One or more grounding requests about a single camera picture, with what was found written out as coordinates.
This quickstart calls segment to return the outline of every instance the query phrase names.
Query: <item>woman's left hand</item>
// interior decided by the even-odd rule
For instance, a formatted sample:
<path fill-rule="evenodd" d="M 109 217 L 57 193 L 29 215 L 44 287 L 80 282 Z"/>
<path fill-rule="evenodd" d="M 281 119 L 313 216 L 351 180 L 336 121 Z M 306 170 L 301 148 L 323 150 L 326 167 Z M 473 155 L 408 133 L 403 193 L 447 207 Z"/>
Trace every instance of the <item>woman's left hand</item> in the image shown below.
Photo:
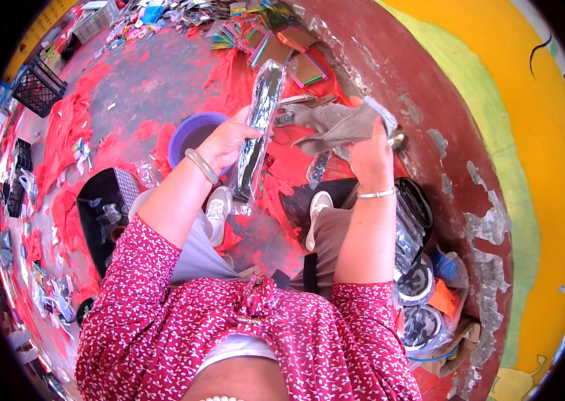
<path fill-rule="evenodd" d="M 250 108 L 251 106 L 241 108 L 235 116 L 220 124 L 196 149 L 216 174 L 236 162 L 240 147 L 246 139 L 262 136 L 262 131 L 246 125 Z"/>

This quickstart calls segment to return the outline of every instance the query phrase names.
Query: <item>cable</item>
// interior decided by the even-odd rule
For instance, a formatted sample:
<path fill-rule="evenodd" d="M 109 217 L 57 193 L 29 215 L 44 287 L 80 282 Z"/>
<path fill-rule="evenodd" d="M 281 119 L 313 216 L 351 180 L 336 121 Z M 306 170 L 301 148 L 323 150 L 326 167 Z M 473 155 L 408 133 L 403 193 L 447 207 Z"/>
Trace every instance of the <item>cable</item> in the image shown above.
<path fill-rule="evenodd" d="M 417 358 L 413 358 L 413 357 L 407 357 L 410 361 L 414 361 L 414 362 L 432 362 L 432 361 L 440 361 L 441 359 L 445 359 L 448 356 L 451 356 L 454 352 L 456 352 L 456 350 L 458 349 L 458 346 L 454 347 L 454 349 L 449 353 L 449 354 L 445 354 L 441 357 L 438 358 L 430 358 L 430 359 L 417 359 Z"/>

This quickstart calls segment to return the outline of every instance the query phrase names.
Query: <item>water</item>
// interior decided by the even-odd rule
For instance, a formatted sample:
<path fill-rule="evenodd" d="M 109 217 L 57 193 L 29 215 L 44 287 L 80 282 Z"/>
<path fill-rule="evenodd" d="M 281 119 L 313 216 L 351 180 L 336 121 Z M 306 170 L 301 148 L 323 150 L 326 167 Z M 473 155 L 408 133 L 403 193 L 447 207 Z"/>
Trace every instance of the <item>water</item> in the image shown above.
<path fill-rule="evenodd" d="M 206 137 L 211 135 L 211 133 L 218 127 L 217 124 L 207 124 L 202 125 L 193 130 L 183 141 L 182 141 L 182 148 L 180 149 L 180 160 L 182 160 L 184 156 L 184 151 L 191 148 L 196 149 L 198 146 L 204 142 Z"/>

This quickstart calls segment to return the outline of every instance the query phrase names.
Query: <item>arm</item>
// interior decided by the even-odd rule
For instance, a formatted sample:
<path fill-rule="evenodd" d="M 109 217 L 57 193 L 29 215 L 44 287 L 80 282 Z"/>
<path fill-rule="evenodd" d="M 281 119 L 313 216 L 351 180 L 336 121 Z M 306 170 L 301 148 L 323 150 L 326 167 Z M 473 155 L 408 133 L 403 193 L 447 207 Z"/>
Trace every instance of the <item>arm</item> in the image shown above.
<path fill-rule="evenodd" d="M 236 161 L 245 138 L 261 135 L 244 125 L 248 112 L 240 110 L 197 149 L 216 172 Z M 185 158 L 118 240 L 94 308 L 80 331 L 75 375 L 85 392 L 99 386 L 94 378 L 108 372 L 134 342 L 150 336 L 147 330 L 154 322 L 164 318 L 166 287 L 210 189 L 206 175 Z"/>
<path fill-rule="evenodd" d="M 394 186 L 393 152 L 378 118 L 372 138 L 354 144 L 351 163 L 361 194 Z M 342 314 L 358 350 L 369 361 L 387 395 L 420 400 L 391 306 L 396 195 L 358 199 L 335 266 L 332 302 Z"/>
<path fill-rule="evenodd" d="M 248 114 L 249 107 L 238 111 L 196 149 L 216 174 L 236 162 L 246 139 L 262 136 L 260 131 L 245 125 Z M 185 157 L 137 213 L 151 228 L 181 248 L 210 190 L 211 182 L 206 175 Z"/>
<path fill-rule="evenodd" d="M 352 146 L 351 164 L 359 193 L 393 188 L 393 152 L 380 117 L 374 123 L 372 138 Z M 395 247 L 396 195 L 358 199 L 335 265 L 334 283 L 392 281 Z"/>

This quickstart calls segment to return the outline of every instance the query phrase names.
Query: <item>gray pants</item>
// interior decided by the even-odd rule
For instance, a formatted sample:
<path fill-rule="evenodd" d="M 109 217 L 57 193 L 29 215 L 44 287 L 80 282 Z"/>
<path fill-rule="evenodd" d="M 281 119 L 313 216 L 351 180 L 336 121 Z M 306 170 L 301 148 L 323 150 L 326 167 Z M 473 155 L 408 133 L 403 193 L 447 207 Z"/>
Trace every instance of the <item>gray pants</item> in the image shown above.
<path fill-rule="evenodd" d="M 143 204 L 149 191 L 143 192 L 134 202 L 129 211 L 132 218 L 135 211 Z M 316 246 L 314 252 L 318 253 L 318 290 L 320 295 L 331 299 L 331 285 L 334 281 L 335 263 L 340 254 L 342 242 L 349 229 L 351 222 L 351 211 L 344 209 L 324 208 L 318 214 L 314 236 Z M 172 284 L 182 284 L 194 278 L 214 277 L 223 280 L 237 280 L 240 277 L 211 246 L 209 241 L 210 223 L 202 211 L 198 213 L 193 221 L 189 236 L 182 246 L 182 254 L 178 260 L 173 275 Z M 289 288 L 295 291 L 304 290 L 304 278 L 302 272 L 291 279 Z"/>

